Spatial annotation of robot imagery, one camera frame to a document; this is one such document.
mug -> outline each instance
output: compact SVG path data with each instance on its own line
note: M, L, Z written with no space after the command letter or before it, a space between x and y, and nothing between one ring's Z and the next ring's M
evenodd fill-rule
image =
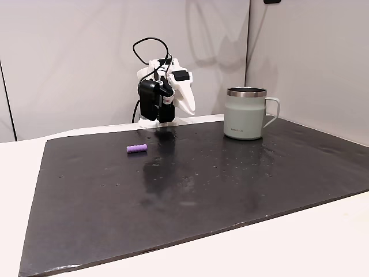
M278 103L277 115L264 125L266 101ZM281 102L278 98L266 97L266 89L237 87L228 88L225 99L224 134L238 140L256 140L263 129L279 116Z

purple cylinder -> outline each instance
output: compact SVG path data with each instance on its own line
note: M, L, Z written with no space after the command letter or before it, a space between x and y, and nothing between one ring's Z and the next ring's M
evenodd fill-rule
M144 152L147 150L148 150L148 146L146 144L127 146L127 153Z

stainless steel rim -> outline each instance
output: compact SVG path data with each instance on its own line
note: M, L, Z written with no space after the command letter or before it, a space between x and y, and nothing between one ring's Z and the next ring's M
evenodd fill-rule
M252 87L236 87L227 89L228 96L234 97L264 97L266 96L266 89L252 88Z

white table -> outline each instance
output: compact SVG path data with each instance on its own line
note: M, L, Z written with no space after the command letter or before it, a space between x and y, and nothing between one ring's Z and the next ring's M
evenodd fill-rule
M186 118L221 121L223 115ZM72 130L0 144L0 276L17 276L45 142L81 134L140 129L137 123ZM196 241L58 275L369 276L369 193Z

black mat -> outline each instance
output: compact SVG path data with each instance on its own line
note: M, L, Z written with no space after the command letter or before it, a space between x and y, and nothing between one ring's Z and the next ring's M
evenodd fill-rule
M147 154L127 155L143 143ZM257 141L224 137L223 122L48 141L20 276L124 259L368 191L368 157L369 148L282 119Z

